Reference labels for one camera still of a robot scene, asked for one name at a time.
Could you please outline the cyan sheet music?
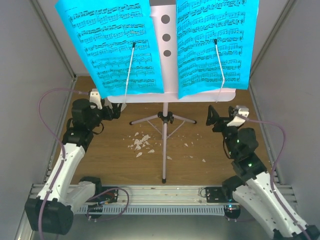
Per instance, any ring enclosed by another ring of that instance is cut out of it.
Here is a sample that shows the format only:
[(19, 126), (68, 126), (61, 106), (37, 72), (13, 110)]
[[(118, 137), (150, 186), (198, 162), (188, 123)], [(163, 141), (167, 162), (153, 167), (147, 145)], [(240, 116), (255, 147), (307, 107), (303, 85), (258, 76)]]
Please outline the cyan sheet music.
[(249, 87), (258, 0), (178, 0), (178, 97)]
[(55, 9), (103, 98), (164, 93), (149, 1), (59, 0)]

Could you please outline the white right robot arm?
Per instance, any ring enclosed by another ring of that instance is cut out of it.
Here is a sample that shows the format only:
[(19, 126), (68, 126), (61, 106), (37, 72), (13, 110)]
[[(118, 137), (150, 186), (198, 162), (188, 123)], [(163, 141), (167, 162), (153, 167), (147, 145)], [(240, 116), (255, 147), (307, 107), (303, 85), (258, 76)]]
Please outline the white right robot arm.
[(234, 203), (244, 207), (272, 240), (318, 240), (320, 230), (308, 224), (291, 207), (275, 185), (275, 170), (271, 172), (255, 153), (259, 146), (256, 132), (243, 127), (249, 121), (245, 106), (228, 108), (222, 117), (212, 105), (208, 107), (206, 125), (222, 134), (222, 148), (232, 161), (235, 175), (221, 186), (221, 196), (227, 202), (227, 219), (236, 220), (240, 213)]

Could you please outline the white tripod music stand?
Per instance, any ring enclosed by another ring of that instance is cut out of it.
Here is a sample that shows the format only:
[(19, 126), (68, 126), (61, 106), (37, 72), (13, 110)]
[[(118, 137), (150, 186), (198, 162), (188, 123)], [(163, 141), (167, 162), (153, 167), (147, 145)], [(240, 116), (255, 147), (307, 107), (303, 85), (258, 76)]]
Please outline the white tripod music stand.
[(178, 119), (182, 123), (196, 124), (197, 122), (169, 112), (170, 103), (196, 103), (196, 102), (229, 102), (236, 96), (236, 90), (225, 88), (221, 92), (218, 90), (205, 91), (194, 95), (185, 96), (178, 99), (178, 67), (177, 67), (177, 33), (176, 33), (176, 1), (156, 1), (156, 5), (151, 7), (151, 17), (154, 24), (155, 35), (160, 51), (160, 66), (164, 93), (146, 93), (138, 95), (128, 95), (128, 103), (162, 103), (163, 109), (159, 114), (148, 116), (142, 119), (131, 121), (129, 124), (136, 125), (143, 122), (149, 123), (153, 119), (162, 120), (162, 130), (155, 127), (162, 137), (162, 183), (167, 181), (167, 140), (169, 119)]

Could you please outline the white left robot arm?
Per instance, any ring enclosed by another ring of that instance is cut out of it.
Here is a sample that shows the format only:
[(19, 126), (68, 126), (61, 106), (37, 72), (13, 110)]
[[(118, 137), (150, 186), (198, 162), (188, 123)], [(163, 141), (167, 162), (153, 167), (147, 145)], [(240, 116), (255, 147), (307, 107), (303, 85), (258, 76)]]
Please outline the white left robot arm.
[(45, 233), (66, 235), (75, 213), (88, 201), (103, 201), (103, 187), (98, 177), (83, 177), (77, 187), (69, 190), (74, 173), (85, 156), (95, 128), (103, 121), (118, 119), (122, 104), (105, 106), (104, 100), (77, 99), (72, 103), (58, 160), (46, 184), (35, 198), (28, 198), (24, 210), (31, 229), (41, 238)]

